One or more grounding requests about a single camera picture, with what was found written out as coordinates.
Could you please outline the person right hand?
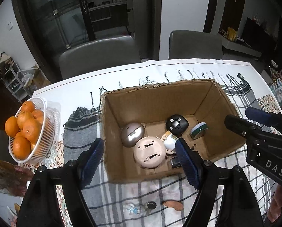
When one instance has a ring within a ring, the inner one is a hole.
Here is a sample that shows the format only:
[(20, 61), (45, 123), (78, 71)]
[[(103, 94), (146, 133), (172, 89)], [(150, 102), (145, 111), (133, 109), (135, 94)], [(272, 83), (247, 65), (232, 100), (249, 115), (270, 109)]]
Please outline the person right hand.
[(272, 197), (270, 208), (267, 212), (267, 217), (270, 222), (277, 220), (282, 213), (282, 186), (277, 185), (275, 193)]

